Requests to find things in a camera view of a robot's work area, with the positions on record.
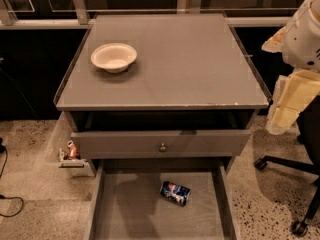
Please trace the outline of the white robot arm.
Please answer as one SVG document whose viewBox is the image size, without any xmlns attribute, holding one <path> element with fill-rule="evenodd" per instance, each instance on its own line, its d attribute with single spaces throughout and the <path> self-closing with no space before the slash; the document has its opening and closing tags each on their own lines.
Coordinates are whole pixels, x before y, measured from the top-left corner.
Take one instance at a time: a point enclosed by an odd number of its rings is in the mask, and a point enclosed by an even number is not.
<svg viewBox="0 0 320 240">
<path fill-rule="evenodd" d="M 305 0 L 288 23 L 262 45 L 293 67 L 276 81 L 266 130 L 281 135 L 320 93 L 320 0 Z"/>
</svg>

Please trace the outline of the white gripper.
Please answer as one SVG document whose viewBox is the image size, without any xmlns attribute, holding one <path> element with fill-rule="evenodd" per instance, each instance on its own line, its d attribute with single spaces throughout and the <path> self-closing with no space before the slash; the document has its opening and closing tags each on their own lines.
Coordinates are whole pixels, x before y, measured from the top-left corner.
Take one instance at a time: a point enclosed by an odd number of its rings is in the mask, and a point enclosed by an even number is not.
<svg viewBox="0 0 320 240">
<path fill-rule="evenodd" d="M 320 0 L 305 0 L 287 25 L 265 41 L 262 50 L 282 52 L 285 63 L 295 69 L 280 75 L 267 115 L 266 130 L 281 135 L 296 122 L 300 113 L 320 93 Z"/>
</svg>

